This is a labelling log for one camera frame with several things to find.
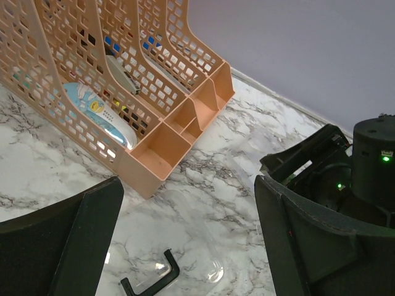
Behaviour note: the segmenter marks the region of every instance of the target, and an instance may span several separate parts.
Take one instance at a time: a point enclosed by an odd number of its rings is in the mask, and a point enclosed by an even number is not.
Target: purple wall
[[[189,0],[231,65],[351,131],[395,114],[395,0]]]

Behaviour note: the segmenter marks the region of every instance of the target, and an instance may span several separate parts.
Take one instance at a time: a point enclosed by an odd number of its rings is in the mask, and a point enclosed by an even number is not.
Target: black cylindrical motor
[[[351,188],[372,205],[395,212],[395,116],[364,120],[354,127]]]

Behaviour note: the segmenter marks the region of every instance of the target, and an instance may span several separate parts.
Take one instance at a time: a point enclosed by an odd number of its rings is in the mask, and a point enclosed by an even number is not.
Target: peach plastic file organizer
[[[2,0],[0,82],[149,198],[234,95],[230,66],[189,30],[187,0]],[[136,81],[112,76],[104,44]],[[121,146],[71,103],[83,82],[136,132]]]

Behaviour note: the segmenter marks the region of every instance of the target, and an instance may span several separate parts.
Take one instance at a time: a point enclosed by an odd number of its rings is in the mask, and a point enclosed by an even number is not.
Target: black bracket
[[[170,272],[140,294],[136,294],[133,291],[133,288],[131,287],[130,281],[127,277],[122,279],[121,280],[122,287],[128,296],[153,296],[156,293],[158,293],[160,290],[162,290],[164,287],[169,285],[180,275],[180,267],[178,267],[178,264],[173,257],[172,251],[168,249],[165,251],[164,254],[168,263],[170,264]]]

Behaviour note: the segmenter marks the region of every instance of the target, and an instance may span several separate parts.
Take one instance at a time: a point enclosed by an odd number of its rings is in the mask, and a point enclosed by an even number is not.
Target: white marble surface
[[[234,80],[234,87],[234,99],[159,192],[180,191],[214,238],[224,274],[209,295],[272,296],[275,292],[255,202],[227,168],[225,154],[256,128],[270,135],[270,149],[282,149],[304,139],[321,124],[241,81]],[[0,135],[0,221],[53,204],[112,175],[2,86]],[[120,217],[143,201],[125,186]],[[163,211],[163,215],[172,216],[172,207]],[[152,213],[147,215],[155,219]],[[120,236],[127,231],[122,229],[117,226]],[[118,246],[127,249],[126,244]],[[116,267],[105,267],[97,295],[110,295],[115,278],[133,270],[136,263],[126,254],[119,252],[118,263],[114,257],[110,259]],[[185,291],[179,295],[200,294]]]

